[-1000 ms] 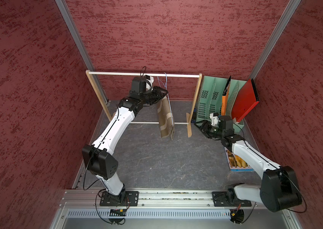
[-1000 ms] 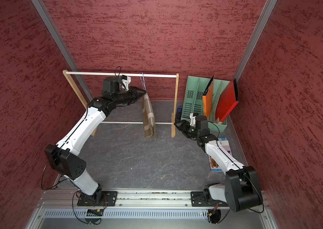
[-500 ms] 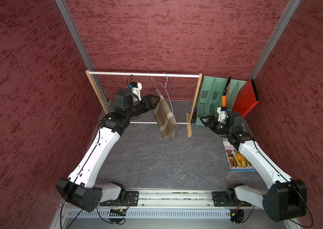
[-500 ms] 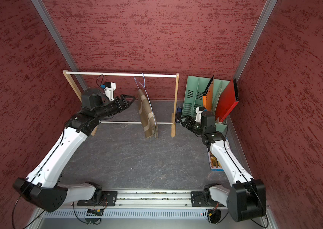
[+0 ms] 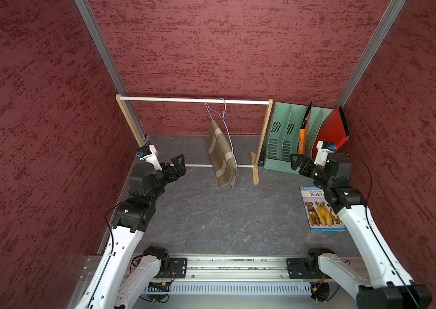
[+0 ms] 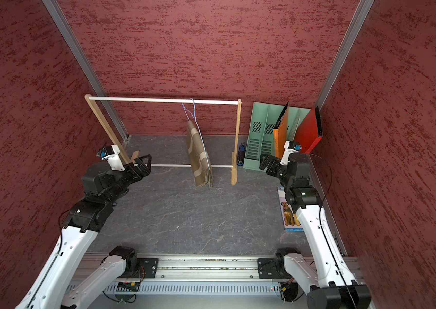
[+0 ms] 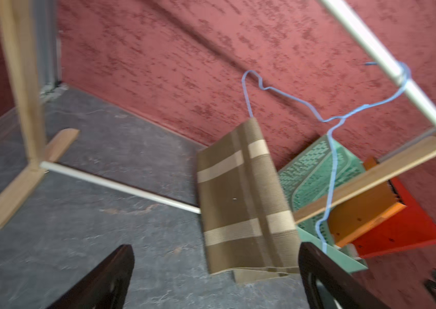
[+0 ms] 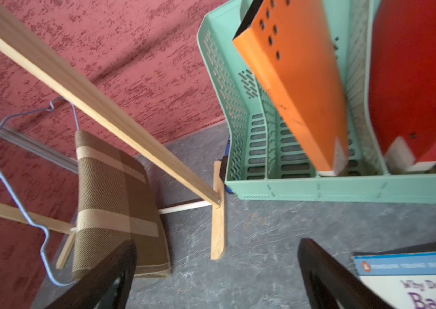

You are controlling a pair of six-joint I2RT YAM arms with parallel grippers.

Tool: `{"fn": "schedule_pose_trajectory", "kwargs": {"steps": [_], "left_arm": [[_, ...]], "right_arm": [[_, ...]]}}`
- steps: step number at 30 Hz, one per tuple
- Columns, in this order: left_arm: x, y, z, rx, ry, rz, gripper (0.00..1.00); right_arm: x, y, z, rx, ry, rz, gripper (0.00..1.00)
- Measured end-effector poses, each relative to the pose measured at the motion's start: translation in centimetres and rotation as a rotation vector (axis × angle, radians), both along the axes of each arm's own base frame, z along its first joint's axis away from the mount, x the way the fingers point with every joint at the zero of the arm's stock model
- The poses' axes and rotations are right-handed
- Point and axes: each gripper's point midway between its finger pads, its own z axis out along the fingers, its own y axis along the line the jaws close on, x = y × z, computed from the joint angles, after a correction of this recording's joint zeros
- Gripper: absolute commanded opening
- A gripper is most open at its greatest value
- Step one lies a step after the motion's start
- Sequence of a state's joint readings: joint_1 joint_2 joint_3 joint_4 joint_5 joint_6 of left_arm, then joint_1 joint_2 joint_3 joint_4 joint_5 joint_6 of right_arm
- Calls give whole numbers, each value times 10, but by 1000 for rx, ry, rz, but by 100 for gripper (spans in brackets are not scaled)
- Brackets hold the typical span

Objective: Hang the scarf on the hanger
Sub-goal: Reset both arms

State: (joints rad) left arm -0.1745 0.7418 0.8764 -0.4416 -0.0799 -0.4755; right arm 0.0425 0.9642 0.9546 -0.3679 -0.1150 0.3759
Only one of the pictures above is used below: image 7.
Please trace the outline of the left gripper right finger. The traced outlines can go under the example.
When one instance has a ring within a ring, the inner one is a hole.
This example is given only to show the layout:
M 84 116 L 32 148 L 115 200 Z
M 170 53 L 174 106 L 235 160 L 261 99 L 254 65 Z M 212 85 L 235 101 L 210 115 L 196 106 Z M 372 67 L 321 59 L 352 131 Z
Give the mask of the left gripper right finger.
M 388 308 L 310 242 L 303 242 L 298 266 L 310 308 Z

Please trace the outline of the brown plaid scarf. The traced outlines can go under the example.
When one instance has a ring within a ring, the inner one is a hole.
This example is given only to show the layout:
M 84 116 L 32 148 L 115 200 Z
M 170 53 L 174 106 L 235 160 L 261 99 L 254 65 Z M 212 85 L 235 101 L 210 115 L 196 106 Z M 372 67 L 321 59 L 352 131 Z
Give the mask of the brown plaid scarf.
M 256 118 L 197 155 L 208 271 L 238 284 L 298 274 L 301 239 Z

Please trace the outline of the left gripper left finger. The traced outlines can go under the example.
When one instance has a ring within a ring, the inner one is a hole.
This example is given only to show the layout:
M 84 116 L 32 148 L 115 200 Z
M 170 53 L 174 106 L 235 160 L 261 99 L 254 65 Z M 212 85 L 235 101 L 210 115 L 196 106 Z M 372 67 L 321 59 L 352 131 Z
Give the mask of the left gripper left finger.
M 120 245 L 50 308 L 123 308 L 134 270 L 131 245 Z

